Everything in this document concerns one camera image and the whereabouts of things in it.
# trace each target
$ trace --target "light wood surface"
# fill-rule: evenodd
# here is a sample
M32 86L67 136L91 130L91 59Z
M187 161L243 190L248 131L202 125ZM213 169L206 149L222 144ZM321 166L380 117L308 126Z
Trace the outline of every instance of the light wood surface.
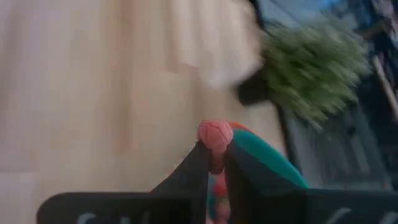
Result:
M258 65L234 0L0 0L0 217L70 191L148 191L233 119L283 153L275 107L230 86Z

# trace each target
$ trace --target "green plant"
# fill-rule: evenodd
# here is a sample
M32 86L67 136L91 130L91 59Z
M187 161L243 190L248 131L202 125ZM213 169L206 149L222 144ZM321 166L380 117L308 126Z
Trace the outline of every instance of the green plant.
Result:
M331 19L274 24L264 36L262 77L272 100L322 129L330 114L357 100L354 88L369 73L366 54L362 38Z

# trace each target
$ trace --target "black pot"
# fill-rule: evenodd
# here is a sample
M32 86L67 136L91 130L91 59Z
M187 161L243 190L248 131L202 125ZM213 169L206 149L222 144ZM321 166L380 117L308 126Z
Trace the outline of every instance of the black pot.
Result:
M269 100L269 89L261 77L261 69L254 72L236 87L239 101L244 106L255 105Z

